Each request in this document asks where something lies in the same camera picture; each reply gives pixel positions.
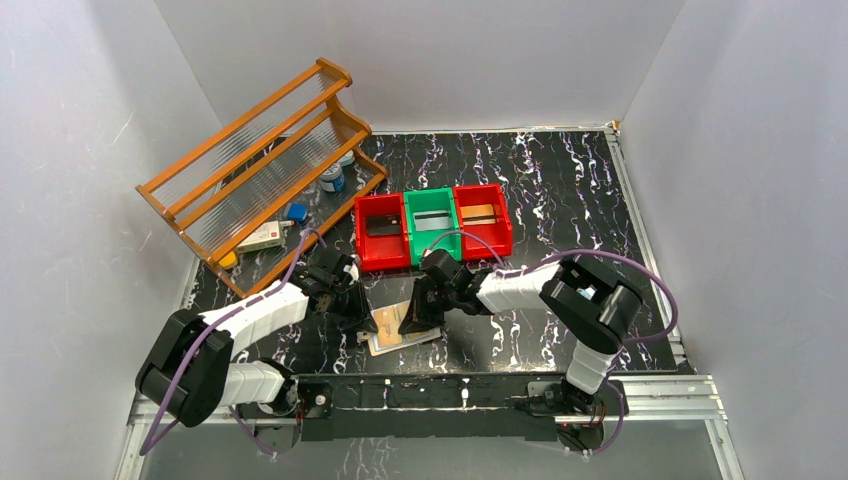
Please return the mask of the beige leather card holder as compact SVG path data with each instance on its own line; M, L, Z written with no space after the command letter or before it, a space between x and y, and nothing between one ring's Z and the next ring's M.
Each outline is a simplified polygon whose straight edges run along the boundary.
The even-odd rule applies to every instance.
M413 333L409 335L387 335L358 332L357 342L368 347L371 356L379 356L389 352L397 351L414 345L423 344L441 337L441 330L432 330Z

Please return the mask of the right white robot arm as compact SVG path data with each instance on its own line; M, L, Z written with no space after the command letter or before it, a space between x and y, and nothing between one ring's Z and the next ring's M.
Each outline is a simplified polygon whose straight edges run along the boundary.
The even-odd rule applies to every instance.
M444 249L430 252L420 267L398 333L440 328L454 309L480 316L546 310L573 334L575 348L560 383L530 387L518 408L535 416L591 414L601 403L601 386L643 304L638 289L614 270L576 254L536 269L473 271Z

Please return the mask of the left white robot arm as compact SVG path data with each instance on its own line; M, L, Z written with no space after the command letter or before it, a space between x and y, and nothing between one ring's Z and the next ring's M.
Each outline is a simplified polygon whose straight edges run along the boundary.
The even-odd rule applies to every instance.
M136 379L137 392L186 427L203 423L217 408L257 404L275 416L293 414L301 402L298 379L272 359L239 363L248 346L285 327L318 318L342 332L378 327L352 256L318 245L303 265L237 303L206 312L173 312Z

